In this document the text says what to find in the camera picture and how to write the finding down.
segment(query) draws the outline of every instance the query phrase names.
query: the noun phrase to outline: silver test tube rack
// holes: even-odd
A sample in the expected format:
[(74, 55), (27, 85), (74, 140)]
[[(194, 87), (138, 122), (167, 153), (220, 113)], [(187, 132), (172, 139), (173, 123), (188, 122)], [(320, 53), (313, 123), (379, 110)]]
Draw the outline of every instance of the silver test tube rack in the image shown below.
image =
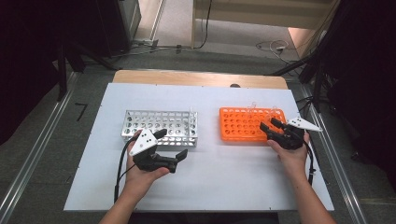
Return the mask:
[(141, 129), (156, 133), (166, 129), (167, 134), (158, 140), (159, 146), (196, 147), (198, 140), (197, 112), (127, 110), (121, 137), (125, 142)]

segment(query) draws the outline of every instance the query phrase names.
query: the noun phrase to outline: white tabletop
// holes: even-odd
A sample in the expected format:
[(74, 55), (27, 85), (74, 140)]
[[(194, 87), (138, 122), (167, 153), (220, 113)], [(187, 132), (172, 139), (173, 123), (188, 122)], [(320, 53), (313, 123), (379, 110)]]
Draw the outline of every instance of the white tabletop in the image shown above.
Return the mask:
[[(219, 109), (223, 106), (276, 106), (287, 119), (299, 116), (289, 90), (110, 83), (70, 189), (65, 211), (106, 211), (124, 142), (120, 136), (126, 110), (198, 112), (198, 144), (189, 148), (175, 174), (158, 179), (137, 205), (141, 211), (295, 210), (291, 185), (275, 152), (264, 143), (223, 142)], [(179, 149), (157, 149), (175, 157)], [(318, 164), (313, 188), (328, 210), (332, 200)]]

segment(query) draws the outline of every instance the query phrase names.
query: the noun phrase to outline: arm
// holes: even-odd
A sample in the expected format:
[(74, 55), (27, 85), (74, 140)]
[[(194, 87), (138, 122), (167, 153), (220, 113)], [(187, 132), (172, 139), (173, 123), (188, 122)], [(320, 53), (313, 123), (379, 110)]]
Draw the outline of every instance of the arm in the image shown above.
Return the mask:
[[(308, 133), (305, 133), (304, 140), (305, 142), (309, 141)], [(268, 140), (267, 143), (277, 152), (285, 167), (286, 175), (293, 187), (302, 223), (335, 223), (306, 179), (307, 149), (305, 146), (296, 150), (286, 150), (273, 140)]]
[[(128, 152), (134, 146), (132, 142), (128, 146)], [(134, 165), (133, 158), (128, 156), (126, 169)], [(141, 171), (136, 166), (133, 167), (125, 177), (125, 186), (120, 194), (120, 197), (114, 205), (108, 210), (105, 216), (100, 221), (105, 223), (128, 223), (128, 220), (134, 211), (137, 203), (146, 195), (152, 183), (169, 173), (166, 168), (159, 168), (153, 172)]]

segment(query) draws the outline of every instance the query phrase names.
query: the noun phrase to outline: metal frame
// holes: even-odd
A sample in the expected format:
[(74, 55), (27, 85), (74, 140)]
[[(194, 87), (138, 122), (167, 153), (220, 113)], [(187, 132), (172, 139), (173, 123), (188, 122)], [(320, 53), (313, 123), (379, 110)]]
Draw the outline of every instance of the metal frame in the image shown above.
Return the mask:
[(68, 92), (65, 94), (62, 101), (56, 103), (43, 130), (35, 141), (35, 144), (30, 151), (29, 156), (26, 158), (26, 161), (24, 162), (22, 168), (18, 172), (11, 185), (8, 187), (6, 196), (0, 206), (0, 223), (7, 223), (9, 218), (11, 217), (11, 214), (14, 211), (18, 200), (23, 194), (23, 191), (27, 186), (30, 177), (32, 176), (33, 171), (35, 170), (35, 167), (37, 166), (41, 155), (46, 149), (47, 143), (50, 140), (50, 137), (55, 130), (58, 121), (62, 113), (64, 112), (64, 109), (67, 106), (67, 103), (78, 81), (78, 77), (79, 75), (75, 72), (71, 74), (67, 84), (69, 86)]
[[(302, 91), (304, 97), (312, 95), (311, 90), (309, 90), (309, 87), (307, 85), (302, 85)], [(313, 108), (312, 106), (310, 107), (310, 112), (314, 123), (323, 129), (323, 132), (320, 132), (318, 134), (327, 154), (327, 158), (329, 159), (330, 166), (332, 167), (338, 186), (341, 190), (341, 193), (343, 194), (346, 207), (349, 210), (349, 214), (353, 220), (353, 223), (368, 223), (363, 213), (363, 210), (361, 209), (359, 199), (355, 194), (355, 190), (353, 189), (352, 184), (347, 177), (347, 172), (345, 171), (343, 164), (338, 158), (337, 152), (334, 148), (334, 144), (332, 143), (332, 139), (329, 136), (321, 114), (318, 114), (315, 111), (315, 108)]]

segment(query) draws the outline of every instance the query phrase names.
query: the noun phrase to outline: hand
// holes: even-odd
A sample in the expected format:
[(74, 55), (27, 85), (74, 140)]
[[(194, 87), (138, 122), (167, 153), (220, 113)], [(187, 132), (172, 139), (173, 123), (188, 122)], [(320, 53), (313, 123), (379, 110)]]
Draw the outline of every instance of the hand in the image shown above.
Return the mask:
[[(308, 133), (304, 134), (304, 140), (306, 143), (309, 142)], [(305, 162), (308, 151), (305, 145), (303, 145), (300, 148), (297, 148), (296, 150), (286, 150), (274, 140), (268, 140), (267, 144), (275, 152), (277, 152), (277, 156), (282, 161), (288, 178), (290, 178), (291, 180), (298, 178), (306, 179)]]
[[(138, 131), (134, 134), (134, 136), (137, 136), (140, 133), (141, 131)], [(134, 165), (133, 158), (129, 156), (129, 152), (131, 151), (133, 146), (134, 141), (131, 142), (127, 149), (128, 158), (126, 163), (126, 169), (129, 169)], [(147, 172), (141, 171), (137, 166), (134, 166), (134, 168), (126, 173), (125, 186), (122, 190), (120, 197), (124, 197), (124, 195), (126, 195), (127, 198), (135, 200), (135, 202), (137, 203), (146, 195), (152, 183), (156, 179), (167, 174), (169, 174), (169, 170), (163, 167), (152, 172)]]

